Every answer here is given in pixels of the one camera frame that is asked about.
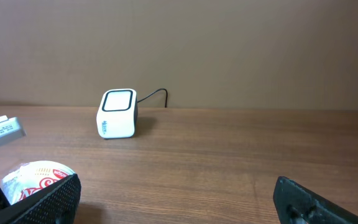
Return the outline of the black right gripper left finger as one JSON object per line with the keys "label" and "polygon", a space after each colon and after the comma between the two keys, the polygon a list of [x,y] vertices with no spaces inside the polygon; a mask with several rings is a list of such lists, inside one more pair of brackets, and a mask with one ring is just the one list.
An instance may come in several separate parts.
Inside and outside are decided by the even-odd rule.
{"label": "black right gripper left finger", "polygon": [[72,224],[80,197],[80,180],[76,174],[69,175],[4,209],[10,218],[0,218],[0,224]]}

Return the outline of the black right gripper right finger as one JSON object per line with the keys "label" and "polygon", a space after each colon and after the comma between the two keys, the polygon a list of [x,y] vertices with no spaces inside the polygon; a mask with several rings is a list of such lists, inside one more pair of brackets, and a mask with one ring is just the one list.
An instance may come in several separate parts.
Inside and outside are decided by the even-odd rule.
{"label": "black right gripper right finger", "polygon": [[281,224],[358,224],[357,215],[284,176],[277,179],[273,202]]}

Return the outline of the cup noodles container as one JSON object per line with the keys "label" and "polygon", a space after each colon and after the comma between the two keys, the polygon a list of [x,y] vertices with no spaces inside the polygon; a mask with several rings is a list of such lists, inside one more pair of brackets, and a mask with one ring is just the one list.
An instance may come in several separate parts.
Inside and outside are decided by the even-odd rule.
{"label": "cup noodles container", "polygon": [[58,162],[29,162],[21,164],[2,179],[2,191],[12,205],[74,173]]}

